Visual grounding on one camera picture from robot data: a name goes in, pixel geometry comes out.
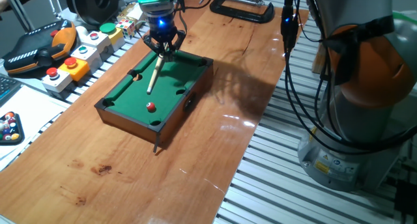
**red button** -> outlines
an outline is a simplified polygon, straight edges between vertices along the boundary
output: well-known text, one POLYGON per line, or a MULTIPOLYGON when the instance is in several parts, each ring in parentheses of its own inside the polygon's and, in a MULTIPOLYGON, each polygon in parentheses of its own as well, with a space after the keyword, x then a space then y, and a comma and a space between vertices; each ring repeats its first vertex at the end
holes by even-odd
POLYGON ((56 75, 58 75, 58 69, 57 68, 49 68, 46 71, 46 74, 49 75, 50 77, 55 77, 56 75))
POLYGON ((74 65, 75 63, 77 63, 77 59, 75 59, 75 58, 73 58, 73 57, 70 57, 70 58, 66 59, 64 63, 65 63, 65 65, 67 65, 67 66, 72 66, 72 65, 74 65))
POLYGON ((58 30, 54 30, 54 31, 52 31, 52 32, 51 32, 51 37, 53 38, 55 35, 57 35, 57 33, 58 33, 58 30))
POLYGON ((98 34, 97 33, 92 33, 90 34, 90 38, 93 40, 96 40, 98 38, 98 34))

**mini pool table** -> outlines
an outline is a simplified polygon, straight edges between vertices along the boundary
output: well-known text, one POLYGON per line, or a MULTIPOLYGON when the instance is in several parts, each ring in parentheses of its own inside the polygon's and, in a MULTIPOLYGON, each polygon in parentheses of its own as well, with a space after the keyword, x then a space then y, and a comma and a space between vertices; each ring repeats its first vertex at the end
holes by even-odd
POLYGON ((154 143, 154 152, 178 130, 213 80, 212 59, 178 51, 147 94, 156 60, 150 52, 95 105, 103 122, 154 143), (155 110, 148 110, 148 103, 155 110))

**pool table leg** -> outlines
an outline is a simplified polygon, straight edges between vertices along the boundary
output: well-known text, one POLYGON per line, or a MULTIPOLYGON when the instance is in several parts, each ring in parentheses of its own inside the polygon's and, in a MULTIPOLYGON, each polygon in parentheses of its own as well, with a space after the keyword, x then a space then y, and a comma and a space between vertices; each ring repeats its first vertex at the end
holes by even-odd
POLYGON ((156 140, 155 140, 155 145, 154 145, 154 153, 156 153, 156 149, 158 148, 158 144, 159 144, 159 133, 156 134, 156 140))

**keyboard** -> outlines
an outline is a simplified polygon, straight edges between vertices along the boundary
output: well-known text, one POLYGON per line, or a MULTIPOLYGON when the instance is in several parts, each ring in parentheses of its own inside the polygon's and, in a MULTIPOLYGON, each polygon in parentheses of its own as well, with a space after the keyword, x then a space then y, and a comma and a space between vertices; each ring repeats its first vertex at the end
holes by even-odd
POLYGON ((19 81, 0 74, 0 106, 7 102, 21 86, 19 81))

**wooden tabletop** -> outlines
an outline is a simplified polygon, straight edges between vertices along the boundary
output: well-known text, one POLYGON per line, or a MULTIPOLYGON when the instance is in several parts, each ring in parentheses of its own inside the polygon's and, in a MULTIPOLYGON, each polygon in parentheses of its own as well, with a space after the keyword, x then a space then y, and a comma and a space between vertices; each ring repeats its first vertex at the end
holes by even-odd
POLYGON ((214 84, 156 154, 93 107, 149 52, 136 43, 0 173, 0 214, 16 223, 211 223, 284 67, 280 15, 259 25, 208 7, 184 14, 191 29, 181 49, 215 60, 214 84))

